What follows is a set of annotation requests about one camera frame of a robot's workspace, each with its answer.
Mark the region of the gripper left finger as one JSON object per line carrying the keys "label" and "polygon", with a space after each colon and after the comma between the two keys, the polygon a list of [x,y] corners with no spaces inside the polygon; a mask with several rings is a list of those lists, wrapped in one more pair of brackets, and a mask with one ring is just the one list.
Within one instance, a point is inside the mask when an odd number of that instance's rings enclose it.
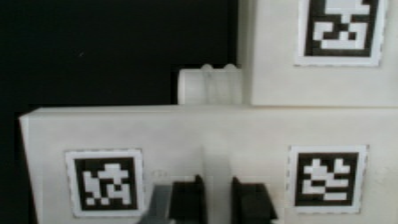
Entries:
{"label": "gripper left finger", "polygon": [[147,212],[137,224],[206,224],[206,190],[201,176],[156,185]]}

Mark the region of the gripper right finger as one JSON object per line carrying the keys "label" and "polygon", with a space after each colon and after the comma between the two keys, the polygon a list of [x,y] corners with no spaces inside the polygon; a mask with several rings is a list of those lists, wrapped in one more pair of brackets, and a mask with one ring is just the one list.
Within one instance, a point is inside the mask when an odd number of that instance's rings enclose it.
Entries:
{"label": "gripper right finger", "polygon": [[272,224],[277,219],[267,187],[231,181],[231,224]]}

